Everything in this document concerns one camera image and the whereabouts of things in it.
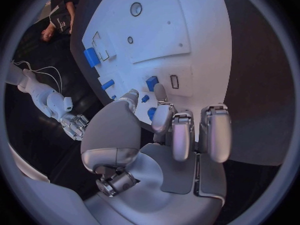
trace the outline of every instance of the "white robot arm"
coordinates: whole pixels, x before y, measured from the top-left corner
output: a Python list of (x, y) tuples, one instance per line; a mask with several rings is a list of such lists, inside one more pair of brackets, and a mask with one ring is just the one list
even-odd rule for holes
[(28, 69), (20, 69), (10, 64), (6, 83), (16, 85), (32, 97), (32, 101), (47, 117), (61, 123), (66, 134), (74, 140), (81, 141), (89, 123), (87, 118), (69, 113), (73, 108), (71, 97), (64, 97), (47, 84), (40, 83), (36, 75)]

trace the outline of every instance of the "small hole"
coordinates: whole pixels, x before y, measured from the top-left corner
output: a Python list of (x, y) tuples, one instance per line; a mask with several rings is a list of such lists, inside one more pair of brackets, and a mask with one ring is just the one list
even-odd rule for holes
[(130, 13), (132, 16), (137, 17), (142, 12), (142, 5), (139, 2), (135, 2), (130, 7)]
[(130, 43), (130, 44), (133, 44), (133, 43), (134, 43), (134, 40), (133, 40), (133, 38), (132, 38), (131, 36), (129, 36), (129, 37), (127, 38), (127, 41), (128, 41), (128, 43)]

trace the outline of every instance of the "dark background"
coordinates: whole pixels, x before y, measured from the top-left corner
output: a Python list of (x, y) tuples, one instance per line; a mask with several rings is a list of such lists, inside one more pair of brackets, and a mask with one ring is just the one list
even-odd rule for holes
[[(299, 28), (299, 12), (300, 12), (300, 1), (299, 0), (277, 0), (279, 4), (282, 6), (283, 10), (289, 17), (291, 21), (293, 21), (296, 28)], [(3, 9), (3, 13), (0, 20), (0, 29), (3, 29), (3, 25), (7, 21), (7, 19), (11, 16), (11, 14), (16, 12), (16, 7), (19, 3), (21, 3), (22, 0), (11, 0), (11, 2), (8, 4), (7, 0), (1, 0), (0, 3), (2, 3), (1, 7), (5, 8)], [(31, 31), (33, 34), (38, 33), (40, 31), (40, 27), (34, 28), (34, 31)], [(68, 51), (70, 51), (69, 48), (69, 38), (63, 38), (53, 41), (52, 44), (47, 45), (45, 47), (45, 44), (39, 44), (36, 41), (30, 43), (32, 41), (32, 37), (28, 35), (29, 37), (25, 37), (23, 40), (22, 49), (19, 50), (19, 53), (16, 53), (17, 58), (22, 58), (22, 60), (28, 60), (28, 62), (31, 63), (31, 65), (34, 68), (38, 68), (36, 66), (45, 67), (45, 66), (51, 66), (55, 65), (59, 69), (61, 73), (63, 73), (63, 82), (64, 86), (63, 90), (65, 90), (66, 93), (64, 93), (64, 96), (68, 96), (69, 94), (72, 94), (73, 102), (74, 102), (74, 109), (78, 113), (84, 113), (88, 118), (91, 118), (96, 110), (101, 109), (102, 105), (98, 102), (97, 99), (95, 99), (95, 95), (93, 94), (93, 91), (89, 89), (89, 86), (87, 82), (82, 78), (79, 69), (77, 68), (75, 61), (71, 54), (69, 54)], [(57, 54), (55, 57), (48, 57), (47, 53), (43, 53), (43, 51), (50, 51), (52, 53)], [(35, 55), (39, 54), (39, 59), (36, 59), (36, 56), (33, 57), (30, 54), (32, 51), (35, 51)], [(56, 87), (55, 83), (52, 83), (51, 79), (45, 80), (45, 83), (48, 83), (49, 85)], [(22, 99), (23, 101), (28, 101), (27, 105), (23, 106), (26, 108), (27, 112), (22, 112), (22, 116), (19, 113), (16, 113), (15, 111), (22, 111), (20, 107), (18, 107), (18, 103), (14, 101), (14, 99), (7, 99), (10, 100), (10, 103), (7, 106), (7, 113), (9, 114), (6, 118), (9, 120), (13, 120), (16, 118), (22, 118), (23, 122), (26, 123), (28, 119), (32, 119), (31, 117), (31, 110), (29, 111), (28, 108), (32, 107), (34, 112), (36, 111), (34, 106), (32, 104), (29, 104), (29, 101), (26, 97), (27, 94), (23, 94), (19, 91), (16, 91), (15, 87), (7, 86), (7, 90), (10, 91), (10, 94), (17, 93), (18, 99)], [(35, 119), (37, 121), (39, 119), (43, 119), (43, 116), (37, 116)], [(83, 174), (78, 173), (78, 177), (82, 176), (93, 176), (90, 173), (85, 173), (83, 170), (81, 170), (80, 167), (65, 167), (70, 164), (70, 159), (73, 159), (72, 154), (78, 154), (79, 153), (79, 145), (74, 143), (70, 143), (70, 139), (68, 137), (65, 137), (66, 141), (64, 142), (61, 140), (60, 136), (62, 134), (61, 129), (57, 126), (56, 123), (53, 124), (47, 124), (45, 123), (38, 123), (38, 124), (44, 124), (43, 127), (33, 127), (31, 128), (31, 133), (25, 135), (20, 134), (20, 130), (18, 129), (11, 129), (11, 131), (14, 131), (15, 134), (10, 135), (9, 139), (10, 142), (15, 145), (20, 145), (24, 143), (25, 149), (23, 149), (24, 154), (23, 156), (27, 156), (27, 159), (31, 162), (34, 162), (33, 164), (36, 168), (38, 168), (41, 172), (44, 172), (47, 174), (51, 181), (53, 181), (56, 184), (62, 185), (62, 186), (69, 186), (70, 182), (64, 180), (64, 179), (58, 179), (58, 177), (66, 177), (66, 175), (70, 174), (62, 174), (64, 171), (70, 171), (69, 169), (73, 171), (82, 171)], [(49, 140), (44, 140), (42, 144), (40, 144), (40, 147), (36, 146), (33, 147), (35, 144), (30, 143), (30, 138), (32, 136), (35, 136), (37, 139), (43, 140), (45, 137), (52, 137), (52, 136), (59, 136), (59, 146), (56, 146), (57, 149), (53, 149), (55, 144), (52, 144)], [(47, 150), (47, 153), (49, 154), (47, 159), (42, 159), (42, 157), (39, 157), (39, 154), (43, 154), (43, 150)], [(80, 166), (80, 162), (73, 161), (71, 164), (76, 164)], [(237, 217), (240, 213), (242, 213), (253, 201), (255, 201), (261, 193), (264, 191), (264, 189), (268, 186), (274, 175), (276, 174), (278, 167), (272, 166), (258, 166), (258, 165), (249, 165), (242, 162), (234, 162), (234, 161), (228, 161), (224, 164), (224, 167), (227, 174), (228, 179), (228, 187), (231, 186), (230, 182), (235, 181), (235, 184), (232, 184), (236, 189), (232, 193), (229, 193), (227, 195), (227, 201), (228, 203), (226, 206), (224, 206), (222, 213), (220, 214), (220, 217), (217, 221), (217, 224), (227, 224), (231, 219), (234, 219)], [(81, 184), (74, 184), (74, 187), (70, 187), (71, 189), (77, 190), (77, 192), (81, 192), (81, 195), (89, 197), (91, 194), (93, 194), (93, 190), (89, 191), (89, 186), (86, 185), (89, 183), (89, 179), (86, 181), (82, 181)], [(4, 180), (1, 178), (0, 180), (0, 211), (2, 211), (2, 216), (4, 219), (4, 224), (25, 224), (30, 220), (26, 213), (21, 209), (21, 207), (18, 205), (17, 201), (12, 196), (12, 193), (7, 188)], [(299, 188), (299, 178), (296, 180), (296, 183), (294, 184), (292, 190), (289, 192), (287, 197), (284, 199), (283, 203), (279, 206), (279, 208), (274, 212), (274, 214), (266, 221), (265, 224), (274, 224), (277, 223), (283, 223), (283, 222), (292, 222), (297, 218), (297, 211), (295, 206), (297, 203), (296, 199), (297, 192)]]

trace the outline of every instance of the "black shirt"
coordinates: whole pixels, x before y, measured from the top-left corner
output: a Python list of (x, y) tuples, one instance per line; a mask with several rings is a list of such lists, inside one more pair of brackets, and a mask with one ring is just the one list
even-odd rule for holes
[(66, 8), (65, 2), (61, 1), (50, 13), (50, 22), (60, 34), (70, 34), (71, 15)]

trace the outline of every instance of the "cable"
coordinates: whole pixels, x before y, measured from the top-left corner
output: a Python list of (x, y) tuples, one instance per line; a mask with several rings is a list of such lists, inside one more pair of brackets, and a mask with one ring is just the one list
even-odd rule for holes
[[(50, 77), (53, 78), (53, 80), (56, 82), (56, 85), (57, 85), (57, 87), (58, 87), (58, 92), (59, 92), (60, 94), (63, 93), (63, 81), (62, 81), (62, 77), (61, 77), (61, 74), (60, 74), (60, 72), (57, 70), (56, 67), (54, 67), (54, 66), (46, 66), (46, 67), (43, 67), (43, 68), (40, 68), (40, 69), (37, 69), (37, 70), (32, 70), (30, 63), (27, 62), (27, 61), (19, 61), (19, 62), (15, 62), (14, 60), (12, 60), (12, 63), (15, 64), (16, 66), (19, 66), (20, 64), (25, 63), (25, 64), (27, 64), (27, 66), (28, 66), (28, 68), (29, 68), (30, 71), (32, 71), (32, 72), (34, 72), (34, 73), (37, 73), (37, 74), (46, 74), (46, 75), (50, 76)], [(48, 69), (48, 68), (52, 68), (52, 69), (55, 69), (55, 70), (57, 71), (58, 76), (59, 76), (59, 79), (60, 79), (60, 85), (59, 85), (58, 81), (57, 81), (52, 75), (50, 75), (49, 73), (41, 72), (41, 71), (40, 71), (40, 70)]]

